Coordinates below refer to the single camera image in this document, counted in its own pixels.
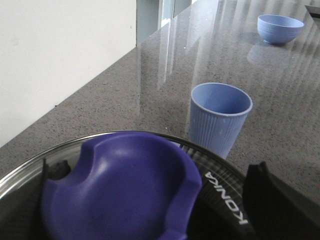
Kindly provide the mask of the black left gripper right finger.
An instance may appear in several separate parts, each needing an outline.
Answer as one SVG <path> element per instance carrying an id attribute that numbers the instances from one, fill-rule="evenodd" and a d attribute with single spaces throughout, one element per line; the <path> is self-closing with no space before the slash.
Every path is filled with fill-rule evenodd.
<path id="1" fill-rule="evenodd" d="M 320 238 L 320 206 L 269 172 L 265 162 L 249 165 L 242 200 L 260 240 Z"/>

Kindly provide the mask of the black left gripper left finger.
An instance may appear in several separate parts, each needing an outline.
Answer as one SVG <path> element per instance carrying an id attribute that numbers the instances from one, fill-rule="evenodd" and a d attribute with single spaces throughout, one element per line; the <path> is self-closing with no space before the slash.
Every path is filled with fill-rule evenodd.
<path id="1" fill-rule="evenodd" d="M 41 214 L 41 199 L 45 187 L 45 183 L 47 180 L 61 180 L 66 177 L 71 172 L 71 167 L 68 164 L 66 159 L 59 160 L 53 165 L 49 165 L 47 163 L 47 159 L 44 158 L 42 160 L 42 173 L 41 173 L 41 181 L 40 181 L 40 190 L 39 190 L 39 198 L 37 201 L 37 205 L 35 208 L 35 214 Z"/>

